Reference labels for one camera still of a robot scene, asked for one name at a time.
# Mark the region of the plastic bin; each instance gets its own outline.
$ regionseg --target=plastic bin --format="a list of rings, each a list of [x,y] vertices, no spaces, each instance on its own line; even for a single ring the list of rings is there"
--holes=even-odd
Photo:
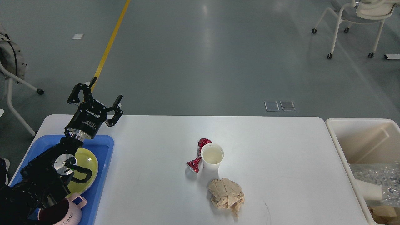
[[[399,126],[390,119],[370,118],[328,119],[326,126],[368,223],[376,225],[348,164],[400,162]],[[396,212],[393,224],[400,221],[400,211]]]

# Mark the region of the plastic wrap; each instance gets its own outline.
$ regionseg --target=plastic wrap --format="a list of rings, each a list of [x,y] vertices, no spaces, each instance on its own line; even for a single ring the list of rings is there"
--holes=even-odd
[[[382,187],[382,200],[367,205],[400,207],[400,163],[349,164],[354,178]]]

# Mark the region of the white table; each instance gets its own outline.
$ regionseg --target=white table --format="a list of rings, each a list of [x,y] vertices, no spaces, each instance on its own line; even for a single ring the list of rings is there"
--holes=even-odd
[[[50,115],[35,140],[63,134],[72,115]],[[123,116],[102,126],[114,153],[97,225],[366,225],[325,123],[317,117]],[[210,203],[208,182],[186,162],[197,142],[221,145],[219,177],[237,182],[246,202],[235,219]]]

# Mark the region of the yellow plate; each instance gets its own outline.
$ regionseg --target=yellow plate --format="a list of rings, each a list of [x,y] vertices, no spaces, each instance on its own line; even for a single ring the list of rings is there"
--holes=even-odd
[[[79,184],[71,181],[68,184],[68,189],[70,190],[71,193],[82,194],[87,189],[89,189],[89,187],[93,184],[94,180],[96,179],[99,164],[96,156],[93,154],[93,152],[89,151],[88,149],[78,148],[75,154],[75,158],[76,161],[78,162],[78,166],[83,168],[88,168],[92,171],[92,177],[89,179],[88,182]],[[80,173],[78,171],[74,171],[74,173],[75,173],[74,177],[77,179],[84,179],[86,176],[86,174]]]

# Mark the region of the gray floor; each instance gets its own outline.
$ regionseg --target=gray floor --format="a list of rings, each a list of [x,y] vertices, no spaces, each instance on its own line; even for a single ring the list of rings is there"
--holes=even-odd
[[[73,86],[93,77],[125,4],[119,1],[2,1],[0,22],[22,48],[26,80],[45,90],[14,90],[15,108],[34,128],[50,114],[73,114]],[[329,1],[132,0],[94,97],[124,95],[126,115],[316,116],[400,122],[400,9],[387,19],[375,57],[378,24],[311,29]],[[84,33],[82,40],[71,40]],[[265,100],[293,100],[297,111],[267,112]],[[0,156],[14,173],[32,136],[6,106]]]

